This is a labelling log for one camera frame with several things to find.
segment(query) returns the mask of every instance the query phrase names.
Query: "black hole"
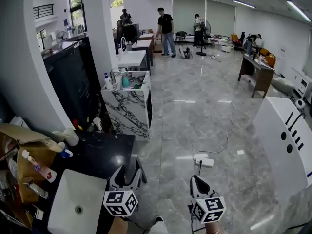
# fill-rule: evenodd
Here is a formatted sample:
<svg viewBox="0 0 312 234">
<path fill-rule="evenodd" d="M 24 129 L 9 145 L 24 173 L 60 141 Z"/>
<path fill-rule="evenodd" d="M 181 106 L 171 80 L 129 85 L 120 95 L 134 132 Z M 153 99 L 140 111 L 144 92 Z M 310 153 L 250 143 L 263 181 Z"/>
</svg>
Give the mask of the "black hole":
<svg viewBox="0 0 312 234">
<path fill-rule="evenodd" d="M 282 140 L 286 140 L 286 133 L 285 132 L 282 132 L 282 135 L 281 135 L 281 138 L 282 138 Z"/>
<path fill-rule="evenodd" d="M 287 153 L 290 154 L 292 151 L 293 151 L 293 146 L 289 144 L 289 145 L 287 146 Z"/>
</svg>

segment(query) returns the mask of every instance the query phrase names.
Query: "white pants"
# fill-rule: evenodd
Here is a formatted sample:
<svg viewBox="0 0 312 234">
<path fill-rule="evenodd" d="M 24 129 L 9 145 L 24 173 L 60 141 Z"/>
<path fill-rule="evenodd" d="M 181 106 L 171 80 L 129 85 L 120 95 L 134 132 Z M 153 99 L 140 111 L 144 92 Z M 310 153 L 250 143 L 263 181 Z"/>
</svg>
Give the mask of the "white pants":
<svg viewBox="0 0 312 234">
<path fill-rule="evenodd" d="M 159 221 L 151 227 L 148 234 L 168 234 L 167 227 L 164 222 Z"/>
</svg>

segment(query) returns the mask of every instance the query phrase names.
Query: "white pillar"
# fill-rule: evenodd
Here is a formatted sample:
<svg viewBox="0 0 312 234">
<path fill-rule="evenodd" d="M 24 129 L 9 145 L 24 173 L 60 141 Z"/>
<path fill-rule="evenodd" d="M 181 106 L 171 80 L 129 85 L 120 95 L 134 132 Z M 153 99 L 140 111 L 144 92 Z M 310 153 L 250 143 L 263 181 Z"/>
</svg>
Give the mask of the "white pillar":
<svg viewBox="0 0 312 234">
<path fill-rule="evenodd" d="M 33 129 L 72 127 L 46 72 L 36 37 L 33 0 L 0 0 L 0 86 L 17 116 Z"/>
<path fill-rule="evenodd" d="M 94 64 L 104 86 L 105 72 L 117 68 L 109 0 L 83 0 Z"/>
</svg>

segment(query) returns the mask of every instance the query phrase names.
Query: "shoe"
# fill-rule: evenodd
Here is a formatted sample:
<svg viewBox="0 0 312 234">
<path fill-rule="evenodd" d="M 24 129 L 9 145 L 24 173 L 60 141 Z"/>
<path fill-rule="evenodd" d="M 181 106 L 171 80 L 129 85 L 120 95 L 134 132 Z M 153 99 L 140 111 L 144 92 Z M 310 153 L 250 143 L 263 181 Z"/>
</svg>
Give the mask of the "shoe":
<svg viewBox="0 0 312 234">
<path fill-rule="evenodd" d="M 164 219 L 161 216 L 157 216 L 154 219 L 154 224 L 156 224 L 157 222 L 164 222 Z"/>
</svg>

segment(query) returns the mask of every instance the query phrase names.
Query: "black chair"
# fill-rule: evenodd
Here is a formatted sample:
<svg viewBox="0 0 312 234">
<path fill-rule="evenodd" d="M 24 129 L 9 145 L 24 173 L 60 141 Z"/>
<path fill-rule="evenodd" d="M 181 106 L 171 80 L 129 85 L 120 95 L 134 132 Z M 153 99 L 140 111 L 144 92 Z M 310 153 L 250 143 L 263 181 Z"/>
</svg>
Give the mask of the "black chair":
<svg viewBox="0 0 312 234">
<path fill-rule="evenodd" d="M 179 31 L 175 34 L 175 41 L 186 42 L 185 37 L 187 33 L 185 31 Z"/>
</svg>

